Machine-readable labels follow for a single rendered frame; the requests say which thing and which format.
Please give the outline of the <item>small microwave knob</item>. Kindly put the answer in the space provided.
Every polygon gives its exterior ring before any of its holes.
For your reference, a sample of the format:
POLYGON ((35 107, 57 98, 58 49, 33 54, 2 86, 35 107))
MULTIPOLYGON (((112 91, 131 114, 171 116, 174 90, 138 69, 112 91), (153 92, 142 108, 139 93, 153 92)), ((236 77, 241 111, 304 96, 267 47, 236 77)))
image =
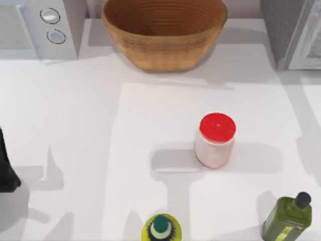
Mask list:
POLYGON ((46 37, 48 41, 56 45, 61 45, 66 41, 66 35, 58 29, 48 31, 46 37))

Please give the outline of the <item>large microwave knob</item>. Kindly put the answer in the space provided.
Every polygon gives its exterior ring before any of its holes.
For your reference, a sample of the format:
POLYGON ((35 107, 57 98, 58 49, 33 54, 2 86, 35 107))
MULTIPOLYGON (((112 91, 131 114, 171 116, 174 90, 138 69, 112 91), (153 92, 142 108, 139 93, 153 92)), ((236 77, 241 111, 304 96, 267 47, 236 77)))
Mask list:
POLYGON ((60 13, 54 8, 40 10, 40 18, 47 24, 57 24, 60 21, 60 13))

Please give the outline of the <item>white jar with red lid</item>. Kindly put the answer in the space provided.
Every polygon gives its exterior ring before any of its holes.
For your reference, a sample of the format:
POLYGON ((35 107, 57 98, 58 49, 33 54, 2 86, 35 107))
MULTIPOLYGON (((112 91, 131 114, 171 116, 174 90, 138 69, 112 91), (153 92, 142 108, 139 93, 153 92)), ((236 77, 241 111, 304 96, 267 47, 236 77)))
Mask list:
POLYGON ((210 169, 224 166, 231 156, 236 133, 235 122, 226 114, 213 112, 205 115, 195 138, 195 155, 210 169))

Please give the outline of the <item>yellow-green bottle with teal cap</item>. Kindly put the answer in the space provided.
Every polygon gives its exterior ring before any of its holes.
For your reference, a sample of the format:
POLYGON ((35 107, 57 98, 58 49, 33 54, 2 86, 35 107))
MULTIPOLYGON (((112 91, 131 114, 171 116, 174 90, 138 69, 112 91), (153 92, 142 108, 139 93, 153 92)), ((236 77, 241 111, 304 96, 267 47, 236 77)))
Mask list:
POLYGON ((182 241, 182 229, 173 216, 156 214, 144 224, 140 241, 182 241))

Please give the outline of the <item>green bottle with black cap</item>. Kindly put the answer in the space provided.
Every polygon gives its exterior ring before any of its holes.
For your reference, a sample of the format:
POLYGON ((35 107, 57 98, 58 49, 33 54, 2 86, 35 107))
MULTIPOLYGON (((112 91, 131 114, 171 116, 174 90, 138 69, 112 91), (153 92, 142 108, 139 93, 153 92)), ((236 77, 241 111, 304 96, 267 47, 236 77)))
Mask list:
POLYGON ((263 223, 264 241, 296 241, 311 226, 311 196, 300 192, 295 198, 281 197, 263 223))

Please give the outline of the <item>brown woven basket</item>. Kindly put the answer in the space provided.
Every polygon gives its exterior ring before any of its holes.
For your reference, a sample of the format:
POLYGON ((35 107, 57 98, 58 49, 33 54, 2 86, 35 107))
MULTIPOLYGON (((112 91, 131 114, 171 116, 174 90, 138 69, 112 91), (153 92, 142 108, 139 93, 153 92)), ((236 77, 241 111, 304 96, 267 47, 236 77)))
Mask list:
POLYGON ((101 19, 118 50, 152 72, 192 69, 220 35, 222 0, 107 0, 101 19))

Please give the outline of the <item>pale microwave oven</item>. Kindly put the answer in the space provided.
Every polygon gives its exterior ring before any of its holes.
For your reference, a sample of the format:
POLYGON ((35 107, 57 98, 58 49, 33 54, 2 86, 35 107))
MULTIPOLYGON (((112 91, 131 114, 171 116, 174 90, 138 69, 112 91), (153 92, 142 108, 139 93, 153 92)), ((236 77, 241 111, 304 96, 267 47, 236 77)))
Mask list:
POLYGON ((77 59, 87 13, 86 0, 0 0, 0 59, 77 59), (47 8, 60 13, 57 24, 40 18, 47 8), (53 29, 66 35, 63 44, 48 41, 53 29))

